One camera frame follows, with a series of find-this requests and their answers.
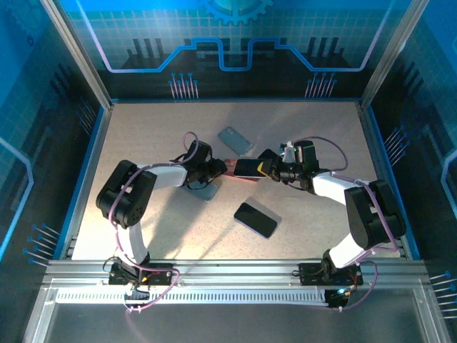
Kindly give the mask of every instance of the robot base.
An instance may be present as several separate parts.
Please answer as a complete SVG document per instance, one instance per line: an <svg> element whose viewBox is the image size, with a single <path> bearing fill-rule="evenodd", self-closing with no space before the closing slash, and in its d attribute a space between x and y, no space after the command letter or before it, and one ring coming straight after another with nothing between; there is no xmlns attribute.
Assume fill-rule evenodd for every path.
<svg viewBox="0 0 457 343"><path fill-rule="evenodd" d="M170 263L145 263L144 267L148 268L173 268ZM172 273L170 271L148 272L139 271L120 259L113 263L109 272L109 284L120 285L133 283L138 286L169 286L171 284Z"/></svg>
<svg viewBox="0 0 457 343"><path fill-rule="evenodd" d="M360 267L355 264L343 269L337 269L331 279L324 280L320 263L300 263L298 265L301 286L352 286L353 277L357 276L357 285L363 284Z"/></svg>

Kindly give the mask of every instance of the blue trim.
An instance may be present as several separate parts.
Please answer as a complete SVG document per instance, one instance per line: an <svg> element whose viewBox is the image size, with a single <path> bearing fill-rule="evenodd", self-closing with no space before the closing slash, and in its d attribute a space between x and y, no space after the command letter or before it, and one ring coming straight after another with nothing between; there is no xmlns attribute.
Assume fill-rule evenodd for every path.
<svg viewBox="0 0 457 343"><path fill-rule="evenodd" d="M446 177L448 176L449 172L449 165L454 159L457 159L457 149L452 151L444 160L443 170L441 172L441 186L443 186L444 193L448 198L449 205L451 205L452 212L454 212L454 216L457 218L457 203L446 181Z"/></svg>
<svg viewBox="0 0 457 343"><path fill-rule="evenodd" d="M375 139L379 145L379 151L381 152L381 157L383 159L383 164L386 168L387 171L387 178L388 182L392 187L393 195L396 198L396 201L398 202L398 205L400 207L401 214L403 215L403 218L405 219L406 223L406 240L408 241L409 244L409 249L411 250L411 257L413 259L421 259L421 255L419 254L419 249L417 247L416 239L414 238L413 230L411 228L411 223L409 222L408 215L406 214L406 209L405 206L403 205L403 200L401 199L400 195L400 190L398 189L398 185L395 179L395 176L393 175L393 170L391 167L391 164L388 161L388 156L386 152L386 148L384 147L384 142L381 136L381 132L379 131L378 123L376 121L376 118L374 116L373 109L371 106L368 108L368 115L369 118L368 120L370 121L370 125L373 128L374 134L375 134Z"/></svg>
<svg viewBox="0 0 457 343"><path fill-rule="evenodd" d="M192 99L192 100L176 100L176 99L122 99L122 98L113 98L111 102L113 104L161 104L161 103L194 103L194 102L248 102L248 101L302 101L302 102L359 102L360 98L204 98L204 99Z"/></svg>
<svg viewBox="0 0 457 343"><path fill-rule="evenodd" d="M97 116L97 120L95 121L94 129L92 130L91 140L89 141L89 145L87 146L86 155L84 156L83 164L81 166L81 171L79 172L78 181L76 182L76 186L74 188L73 196L71 197L69 210L66 213L64 225L62 226L62 231L60 233L59 240L57 242L56 250L54 251L53 259L59 259L62 249L64 248L66 235L70 230L70 222L71 218L74 214L74 209L76 206L76 201L79 197L79 192L81 191L83 180L86 175L87 166L89 165L89 160L92 155L92 150L94 149L95 139L99 132L101 120L103 119L105 111L103 107L100 108L99 114Z"/></svg>
<svg viewBox="0 0 457 343"><path fill-rule="evenodd" d="M8 246L11 238L13 237L14 230L16 229L17 223L19 221L19 218L21 217L22 211L24 210L24 207L26 206L27 199L29 198L29 195L31 193L32 188L34 187L34 173L33 173L33 168L31 166L30 160L27 156L25 156L21 151L18 149L14 148L10 143L5 141L3 138L0 137L0 146L4 146L6 150L11 152L19 161L21 161L24 166L26 167L26 172L27 172L27 177L29 179L29 182L27 183L27 188L22 194L21 201L19 202L19 205L14 212L14 217L11 220L11 223L8 227L8 230L6 231L5 237L0 244L0 261L3 259L3 256L6 251L6 247Z"/></svg>

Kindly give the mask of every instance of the gear graphic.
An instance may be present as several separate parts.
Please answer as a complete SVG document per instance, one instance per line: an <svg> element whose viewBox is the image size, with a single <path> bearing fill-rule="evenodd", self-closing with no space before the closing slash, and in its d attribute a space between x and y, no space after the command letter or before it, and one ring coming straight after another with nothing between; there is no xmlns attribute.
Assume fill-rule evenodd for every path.
<svg viewBox="0 0 457 343"><path fill-rule="evenodd" d="M39 0L7 0L6 8L28 34L35 32L43 22L44 10Z"/></svg>
<svg viewBox="0 0 457 343"><path fill-rule="evenodd" d="M266 13L266 7L272 0L200 0L200 4L215 20L222 20L227 25L247 24L249 19L257 20L259 14Z"/></svg>

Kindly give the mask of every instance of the smartphone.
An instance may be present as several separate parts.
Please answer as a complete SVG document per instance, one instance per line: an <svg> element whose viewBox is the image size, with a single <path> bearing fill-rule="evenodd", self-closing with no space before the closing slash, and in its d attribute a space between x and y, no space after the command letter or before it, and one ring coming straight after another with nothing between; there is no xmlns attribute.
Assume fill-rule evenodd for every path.
<svg viewBox="0 0 457 343"><path fill-rule="evenodd" d="M256 179L266 177L265 174L262 174L257 170L258 166L263 161L263 159L239 159L236 162L233 175L235 177L252 177Z"/></svg>
<svg viewBox="0 0 457 343"><path fill-rule="evenodd" d="M246 155L248 151L253 148L253 145L231 126L226 127L224 130L219 132L218 137L226 146L236 152L239 156Z"/></svg>
<svg viewBox="0 0 457 343"><path fill-rule="evenodd" d="M236 210L234 217L239 222L258 232L265 238L270 238L278 226L278 222L266 214L254 209L251 205L244 202Z"/></svg>
<svg viewBox="0 0 457 343"><path fill-rule="evenodd" d="M191 187L191 189L187 186L182 186L181 188L188 191L195 197L203 199L205 202L212 200L219 190L219 187L215 184L209 184L206 186L206 184L201 184L198 181L192 182L189 184L189 187Z"/></svg>
<svg viewBox="0 0 457 343"><path fill-rule="evenodd" d="M235 167L238 159L224 159L224 162L227 167L227 171L224 173L227 177L235 177ZM256 177L236 177L237 179L248 180L252 182L257 182L260 178Z"/></svg>
<svg viewBox="0 0 457 343"><path fill-rule="evenodd" d="M264 152L262 152L260 154L260 156L257 158L258 159L275 159L276 157L279 157L279 155L276 152L274 152L271 149L267 149Z"/></svg>

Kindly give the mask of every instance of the blue led light strip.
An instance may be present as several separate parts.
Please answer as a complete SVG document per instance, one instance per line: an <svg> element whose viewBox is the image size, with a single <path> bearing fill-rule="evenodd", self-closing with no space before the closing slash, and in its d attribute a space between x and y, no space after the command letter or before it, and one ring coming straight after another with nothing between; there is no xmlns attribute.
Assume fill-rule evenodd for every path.
<svg viewBox="0 0 457 343"><path fill-rule="evenodd" d="M22 194L21 201L19 202L17 210L14 213L14 217L11 220L11 223L9 225L8 231L6 232L5 238L0 245L0 261L1 261L1 259L3 258L3 255L5 254L6 247L8 246L11 236L13 235L13 232L16 228L17 222L19 221L19 217L22 214L22 210L24 210L24 206L27 202L27 199L29 198L31 189L34 186L34 175L32 173L31 163L30 163L28 157L24 156L19 150L17 150L14 146L10 145L10 143L5 141L1 137L0 137L0 145L3 145L8 151L10 151L19 161L21 161L25 165L26 170L27 170L27 178L29 179L27 188L26 188L24 194Z"/></svg>
<svg viewBox="0 0 457 343"><path fill-rule="evenodd" d="M86 15L86 12L83 10L81 4L79 1L76 0L76 3L79 7L79 11L81 12L82 18L87 26L87 29L89 30L92 39L94 40L94 43L99 50L101 59L103 60L103 63L105 64L105 67L114 74L130 74L130 73L160 73L162 72L173 59L181 52L181 51L189 51L189 50L197 50L197 44L198 43L216 43L218 47L218 53L219 53L219 68L222 71L249 71L252 68L252 58L253 58L253 46L257 42L272 42L274 43L274 48L278 50L289 50L292 52L298 60L300 60L301 63L303 63L310 71L344 71L344 72L350 72L350 73L356 73L359 71L362 71L366 64L368 63L368 59L371 56L371 53L373 52L374 46L376 45L376 42L378 41L379 36L381 35L381 32L384 28L384 25L386 24L386 20L391 13L392 7L394 5L396 0L392 0L390 6L387 8L386 13L384 14L384 17L381 21L381 24L378 27L378 30L376 31L373 41L371 41L371 44L368 48L368 51L366 52L365 57L363 58L362 64L358 68L323 68L323 67L314 67L309 63L309 61L300 53L300 51L293 45L288 45L288 44L281 44L280 38L278 37L266 37L266 38L252 38L249 43L248 43L248 58L247 58L247 66L225 66L224 64L224 46L222 44L222 40L219 38L213 38L213 37L202 37L202 38L192 38L191 39L191 45L184 45L184 46L178 46L171 54L166 58L166 60L158 67L158 68L144 68L144 69L113 69L105 55L105 52L103 48L101 47L100 41L98 40L94 28L92 27L89 18Z"/></svg>
<svg viewBox="0 0 457 343"><path fill-rule="evenodd" d="M444 160L443 171L441 172L441 186L443 186L444 193L446 193L449 204L451 205L452 211L454 212L454 216L457 218L456 200L453 198L451 190L449 189L449 185L446 182L446 177L448 176L449 171L449 164L451 164L454 159L457 159L457 149L450 153Z"/></svg>

